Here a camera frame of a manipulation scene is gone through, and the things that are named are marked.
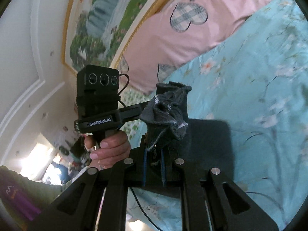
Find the person left hand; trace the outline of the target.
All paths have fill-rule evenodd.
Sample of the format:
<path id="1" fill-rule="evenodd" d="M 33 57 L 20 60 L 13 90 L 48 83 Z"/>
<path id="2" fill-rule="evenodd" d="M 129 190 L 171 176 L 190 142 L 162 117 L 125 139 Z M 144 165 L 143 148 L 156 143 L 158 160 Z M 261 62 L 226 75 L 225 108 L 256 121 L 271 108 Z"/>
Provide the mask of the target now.
<path id="1" fill-rule="evenodd" d="M 99 149 L 90 152 L 89 167 L 99 170 L 111 168 L 117 162 L 130 155 L 131 144 L 124 131 L 109 130 L 106 138 L 99 144 Z"/>

